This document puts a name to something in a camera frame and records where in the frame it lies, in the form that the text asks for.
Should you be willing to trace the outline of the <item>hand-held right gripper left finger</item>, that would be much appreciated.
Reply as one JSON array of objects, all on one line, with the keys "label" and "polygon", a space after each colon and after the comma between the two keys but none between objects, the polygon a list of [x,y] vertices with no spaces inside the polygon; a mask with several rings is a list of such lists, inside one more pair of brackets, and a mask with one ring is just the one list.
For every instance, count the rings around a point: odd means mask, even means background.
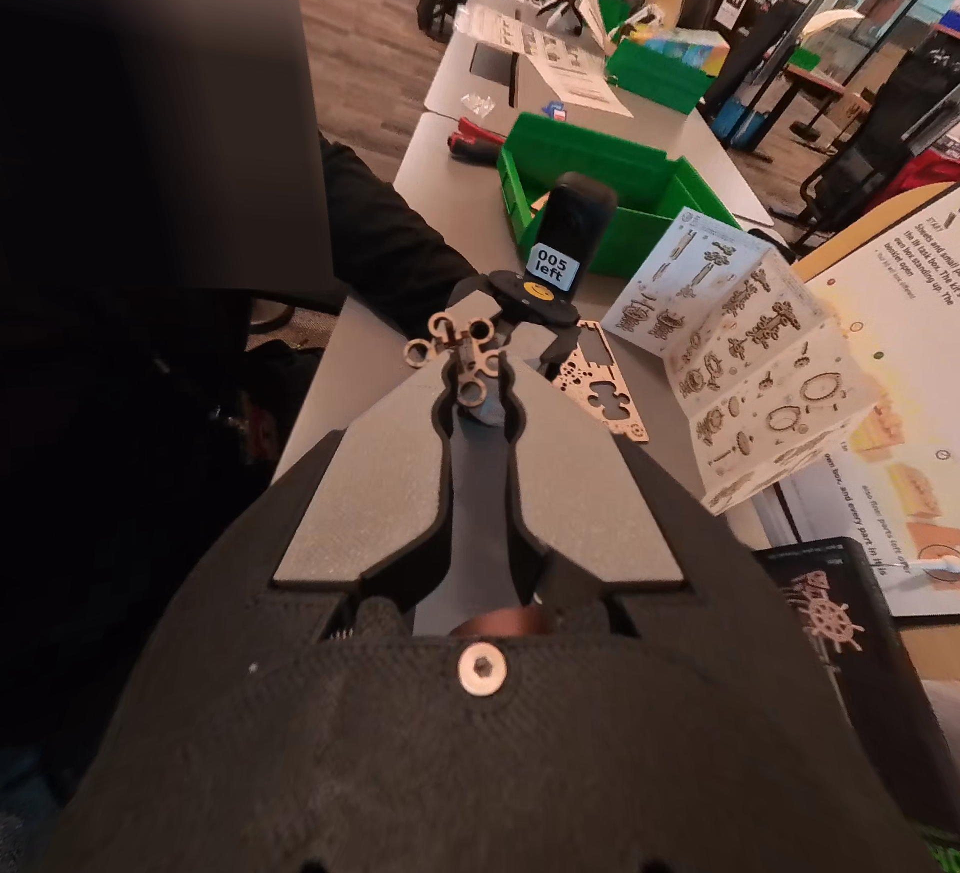
[{"label": "hand-held right gripper left finger", "polygon": [[329,458],[272,576],[413,610],[450,569],[453,359],[434,359],[320,443]]}]

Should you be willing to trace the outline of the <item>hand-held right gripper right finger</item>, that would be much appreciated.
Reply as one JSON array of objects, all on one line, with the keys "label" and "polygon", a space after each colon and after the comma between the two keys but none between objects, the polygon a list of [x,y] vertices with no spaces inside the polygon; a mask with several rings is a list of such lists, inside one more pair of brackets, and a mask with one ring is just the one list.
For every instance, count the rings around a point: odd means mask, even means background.
[{"label": "hand-held right gripper right finger", "polygon": [[507,545],[521,603],[681,589],[685,574],[618,438],[506,357]]}]

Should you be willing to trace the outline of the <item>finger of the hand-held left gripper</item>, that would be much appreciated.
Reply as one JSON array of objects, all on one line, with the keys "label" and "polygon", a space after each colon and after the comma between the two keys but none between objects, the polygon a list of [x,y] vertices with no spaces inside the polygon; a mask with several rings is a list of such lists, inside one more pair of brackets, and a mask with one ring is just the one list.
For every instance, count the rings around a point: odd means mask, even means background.
[{"label": "finger of the hand-held left gripper", "polygon": [[501,345],[501,365],[508,361],[522,362],[534,371],[547,371],[552,356],[550,350],[558,339],[557,333],[544,325],[519,323]]},{"label": "finger of the hand-held left gripper", "polygon": [[467,338],[492,344],[500,316],[500,303],[490,294],[474,290],[448,308],[448,339],[458,342]]}]

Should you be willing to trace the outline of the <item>wooden model assembly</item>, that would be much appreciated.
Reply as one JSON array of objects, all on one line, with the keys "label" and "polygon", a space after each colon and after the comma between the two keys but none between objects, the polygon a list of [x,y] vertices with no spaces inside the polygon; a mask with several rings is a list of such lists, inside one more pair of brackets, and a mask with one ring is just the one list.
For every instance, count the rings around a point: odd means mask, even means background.
[{"label": "wooden model assembly", "polygon": [[450,353],[457,369],[457,403],[478,410],[488,398],[490,383],[498,378],[499,359],[494,322],[488,316],[456,318],[437,312],[428,321],[426,338],[409,340],[403,361],[421,368],[442,353]]}]

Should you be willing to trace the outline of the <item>person's left forearm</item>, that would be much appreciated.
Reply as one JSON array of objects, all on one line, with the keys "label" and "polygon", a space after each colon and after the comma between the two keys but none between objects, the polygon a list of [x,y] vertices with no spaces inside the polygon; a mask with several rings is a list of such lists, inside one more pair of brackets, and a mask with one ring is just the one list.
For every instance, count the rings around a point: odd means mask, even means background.
[{"label": "person's left forearm", "polygon": [[335,276],[407,339],[425,336],[477,270],[351,147],[318,144]]}]

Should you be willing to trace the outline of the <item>plywood parts sheet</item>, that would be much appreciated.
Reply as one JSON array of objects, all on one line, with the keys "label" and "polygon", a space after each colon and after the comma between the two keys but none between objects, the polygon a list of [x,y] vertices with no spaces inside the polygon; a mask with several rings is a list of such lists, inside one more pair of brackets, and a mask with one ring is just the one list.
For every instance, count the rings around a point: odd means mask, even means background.
[{"label": "plywood parts sheet", "polygon": [[569,399],[613,435],[636,444],[650,441],[606,333],[598,321],[579,321],[577,345],[553,380]]}]

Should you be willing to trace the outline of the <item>black model kit box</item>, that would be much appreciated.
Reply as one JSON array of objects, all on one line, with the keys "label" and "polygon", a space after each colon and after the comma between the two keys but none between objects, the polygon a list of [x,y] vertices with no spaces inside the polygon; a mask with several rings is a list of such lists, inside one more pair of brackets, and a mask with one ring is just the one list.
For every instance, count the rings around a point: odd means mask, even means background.
[{"label": "black model kit box", "polygon": [[873,768],[935,856],[958,853],[958,771],[861,545],[777,545],[755,559],[792,609]]}]

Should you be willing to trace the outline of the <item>green plastic bin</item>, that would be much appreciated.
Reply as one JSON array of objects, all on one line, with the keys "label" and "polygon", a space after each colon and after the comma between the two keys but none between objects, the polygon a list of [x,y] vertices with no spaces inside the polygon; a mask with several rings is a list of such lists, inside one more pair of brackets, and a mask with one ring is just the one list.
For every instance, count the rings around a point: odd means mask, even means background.
[{"label": "green plastic bin", "polygon": [[575,171],[610,187],[616,216],[606,229],[590,272],[630,278],[683,209],[738,228],[738,222],[684,157],[522,112],[497,162],[501,191],[518,254],[526,260],[541,221],[531,205],[557,180]]},{"label": "green plastic bin", "polygon": [[606,60],[606,75],[619,89],[683,115],[695,110],[715,82],[701,69],[631,39],[619,41]]}]

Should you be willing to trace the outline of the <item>red and black tool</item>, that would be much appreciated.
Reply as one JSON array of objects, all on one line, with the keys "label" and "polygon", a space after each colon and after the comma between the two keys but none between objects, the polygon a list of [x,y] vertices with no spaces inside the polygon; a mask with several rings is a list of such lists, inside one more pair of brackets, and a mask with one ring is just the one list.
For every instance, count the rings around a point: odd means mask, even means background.
[{"label": "red and black tool", "polygon": [[505,142],[505,136],[462,116],[447,139],[447,147],[450,156],[458,162],[495,168]]}]

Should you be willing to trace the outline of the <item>printed paper sheets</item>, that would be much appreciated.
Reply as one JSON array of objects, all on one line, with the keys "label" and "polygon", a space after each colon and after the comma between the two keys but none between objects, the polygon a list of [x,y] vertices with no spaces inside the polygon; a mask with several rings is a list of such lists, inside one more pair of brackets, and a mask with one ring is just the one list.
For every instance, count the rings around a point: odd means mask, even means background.
[{"label": "printed paper sheets", "polygon": [[485,47],[527,58],[557,99],[567,106],[629,119],[634,116],[607,82],[600,59],[579,46],[482,4],[459,6],[454,27]]}]

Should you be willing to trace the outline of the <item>folded instruction booklet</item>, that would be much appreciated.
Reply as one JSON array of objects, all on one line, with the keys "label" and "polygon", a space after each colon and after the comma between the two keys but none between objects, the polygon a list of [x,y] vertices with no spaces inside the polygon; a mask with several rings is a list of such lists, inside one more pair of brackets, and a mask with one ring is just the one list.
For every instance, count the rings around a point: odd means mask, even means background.
[{"label": "folded instruction booklet", "polygon": [[715,516],[822,458],[881,396],[773,243],[690,208],[602,326],[660,360]]}]

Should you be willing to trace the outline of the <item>colourful cardboard box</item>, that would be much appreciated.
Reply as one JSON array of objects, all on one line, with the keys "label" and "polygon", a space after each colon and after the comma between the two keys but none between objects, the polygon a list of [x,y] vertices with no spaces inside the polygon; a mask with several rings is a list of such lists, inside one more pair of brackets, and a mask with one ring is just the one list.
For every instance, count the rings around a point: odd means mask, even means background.
[{"label": "colourful cardboard box", "polygon": [[727,40],[713,30],[641,24],[633,28],[630,39],[709,77],[720,75],[731,50]]}]

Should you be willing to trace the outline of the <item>black office chair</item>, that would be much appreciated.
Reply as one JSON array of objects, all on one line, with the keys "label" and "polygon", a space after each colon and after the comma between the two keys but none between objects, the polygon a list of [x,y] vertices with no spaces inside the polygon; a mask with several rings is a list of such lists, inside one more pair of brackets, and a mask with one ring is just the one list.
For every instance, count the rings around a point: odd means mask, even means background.
[{"label": "black office chair", "polygon": [[959,120],[958,39],[928,38],[908,52],[879,89],[851,139],[804,181],[798,255],[815,236],[838,233],[868,209],[902,169]]}]

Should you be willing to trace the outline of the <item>white instruction board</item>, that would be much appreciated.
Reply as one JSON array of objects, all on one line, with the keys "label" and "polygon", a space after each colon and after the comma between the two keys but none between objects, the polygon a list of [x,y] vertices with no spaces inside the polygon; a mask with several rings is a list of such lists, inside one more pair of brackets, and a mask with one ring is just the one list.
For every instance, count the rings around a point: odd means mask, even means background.
[{"label": "white instruction board", "polygon": [[890,613],[958,619],[958,184],[810,280],[878,383],[866,418],[777,486],[798,539],[858,542]]}]

